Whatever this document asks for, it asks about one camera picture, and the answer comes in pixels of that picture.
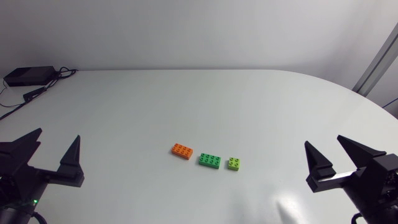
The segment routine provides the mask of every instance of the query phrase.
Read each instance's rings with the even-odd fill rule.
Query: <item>lime green lego brick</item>
[[[218,169],[220,167],[221,158],[218,156],[212,156],[209,154],[200,154],[199,164],[203,166],[212,167]]]
[[[241,165],[241,160],[237,158],[230,157],[228,161],[228,169],[238,170]]]

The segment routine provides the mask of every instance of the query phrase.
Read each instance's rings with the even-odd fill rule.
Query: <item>metal pole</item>
[[[353,91],[359,93],[360,95],[367,96],[397,56],[398,23],[362,77],[355,84]]]

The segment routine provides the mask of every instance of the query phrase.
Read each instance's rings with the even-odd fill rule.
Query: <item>power cord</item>
[[[51,87],[53,87],[55,84],[57,84],[57,82],[58,82],[59,80],[69,78],[69,77],[71,77],[72,75],[76,74],[77,71],[78,71],[77,69],[69,69],[69,68],[67,68],[67,67],[61,67],[60,70],[55,74],[54,78],[50,81],[50,83],[47,84],[47,86],[38,88],[37,90],[30,91],[30,92],[24,94],[24,100],[25,100],[25,102],[20,103],[20,104],[16,104],[16,105],[12,105],[12,106],[5,106],[5,105],[0,104],[0,106],[6,107],[6,108],[10,108],[10,107],[15,107],[15,106],[16,106],[16,108],[14,108],[12,111],[10,111],[10,112],[8,112],[8,113],[2,115],[2,116],[0,117],[0,120],[2,120],[2,119],[4,119],[4,118],[8,117],[8,116],[9,116],[10,114],[12,114],[13,112],[15,112],[15,111],[21,109],[23,106],[25,106],[26,104],[30,103],[32,100],[34,100],[34,99],[36,99],[37,97],[39,97],[41,94],[43,94],[43,93],[44,93],[45,91],[47,91],[49,88],[51,88]],[[69,74],[69,75],[62,76],[62,74],[65,73],[65,72],[70,72],[70,74]],[[5,88],[4,88],[3,90],[1,90],[0,94],[7,88],[7,86],[4,84],[4,80],[3,80],[3,85],[4,85]]]
[[[41,216],[41,215],[40,215],[39,213],[37,213],[37,212],[34,212],[34,213],[32,214],[32,217],[36,218],[37,221],[39,222],[39,224],[47,224],[47,222],[45,221],[44,217]]]
[[[4,80],[2,80],[2,85],[4,85],[4,88],[0,91],[0,95],[1,95],[1,93],[2,93],[4,90],[6,90],[6,88],[7,88],[6,84],[4,84]]]
[[[351,224],[356,224],[356,219],[362,217],[362,214],[357,213],[353,216],[353,218],[351,219]]]

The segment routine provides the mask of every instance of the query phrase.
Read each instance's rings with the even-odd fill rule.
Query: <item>white wall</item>
[[[385,106],[398,97],[398,59],[389,67],[367,96],[379,106]],[[398,118],[398,100],[385,108],[390,114]]]
[[[396,0],[5,0],[0,74],[272,68],[352,88],[398,21]]]

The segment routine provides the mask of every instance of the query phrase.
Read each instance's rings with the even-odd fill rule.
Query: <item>white table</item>
[[[10,88],[0,102],[35,88]],[[36,128],[29,164],[43,169],[57,170],[81,135],[85,181],[47,187],[36,211],[48,223],[349,223],[357,210],[343,190],[308,187],[304,142],[337,173],[355,169],[339,134],[398,154],[398,122],[376,104],[275,70],[78,72],[0,121],[0,141]],[[176,142],[194,149],[189,161],[170,153]],[[198,165],[201,152],[221,156],[220,169]]]

